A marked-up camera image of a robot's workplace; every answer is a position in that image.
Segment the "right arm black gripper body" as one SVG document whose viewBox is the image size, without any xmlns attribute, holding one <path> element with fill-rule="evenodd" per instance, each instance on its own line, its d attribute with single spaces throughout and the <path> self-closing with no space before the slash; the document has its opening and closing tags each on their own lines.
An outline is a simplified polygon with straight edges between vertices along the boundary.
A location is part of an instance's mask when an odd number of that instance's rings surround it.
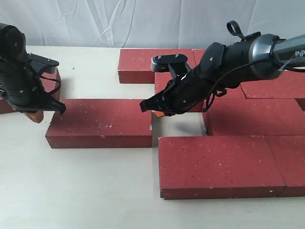
<svg viewBox="0 0 305 229">
<path fill-rule="evenodd" d="M 207 98 L 216 80 L 215 74 L 201 72 L 198 69 L 173 80 L 163 91 L 164 115 L 173 116 L 189 111 Z"/>
</svg>

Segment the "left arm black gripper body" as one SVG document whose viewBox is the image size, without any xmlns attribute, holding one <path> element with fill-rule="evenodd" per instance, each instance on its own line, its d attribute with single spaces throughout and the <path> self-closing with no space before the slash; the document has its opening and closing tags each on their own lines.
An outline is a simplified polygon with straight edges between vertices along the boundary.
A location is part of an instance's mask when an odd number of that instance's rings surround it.
<svg viewBox="0 0 305 229">
<path fill-rule="evenodd" d="M 0 96 L 16 111 L 49 111 L 48 98 L 42 82 L 42 74 L 35 72 L 25 62 L 0 60 Z"/>
</svg>

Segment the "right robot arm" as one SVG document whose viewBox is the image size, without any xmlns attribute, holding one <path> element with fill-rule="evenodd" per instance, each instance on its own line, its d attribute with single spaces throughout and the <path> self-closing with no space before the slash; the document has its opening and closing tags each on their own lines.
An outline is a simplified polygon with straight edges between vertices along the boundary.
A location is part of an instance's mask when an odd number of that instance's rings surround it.
<svg viewBox="0 0 305 229">
<path fill-rule="evenodd" d="M 183 54 L 159 55 L 151 60 L 155 73 L 169 72 L 166 87 L 140 103 L 142 112 L 157 111 L 165 116 L 181 115 L 200 102 L 203 112 L 216 97 L 243 82 L 273 80 L 284 70 L 304 72 L 305 38 L 281 39 L 273 34 L 254 33 L 232 45 L 212 43 L 198 65 L 191 68 Z"/>
</svg>

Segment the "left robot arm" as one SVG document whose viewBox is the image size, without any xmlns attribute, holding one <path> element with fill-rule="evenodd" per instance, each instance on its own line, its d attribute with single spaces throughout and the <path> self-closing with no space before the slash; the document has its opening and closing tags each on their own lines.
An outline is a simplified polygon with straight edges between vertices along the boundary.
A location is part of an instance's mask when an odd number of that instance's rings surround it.
<svg viewBox="0 0 305 229">
<path fill-rule="evenodd" d="M 25 114 L 36 123 L 45 111 L 64 114 L 66 106 L 42 84 L 43 74 L 57 71 L 59 62 L 26 51 L 26 37 L 17 27 L 0 25 L 0 96 L 15 111 Z"/>
</svg>

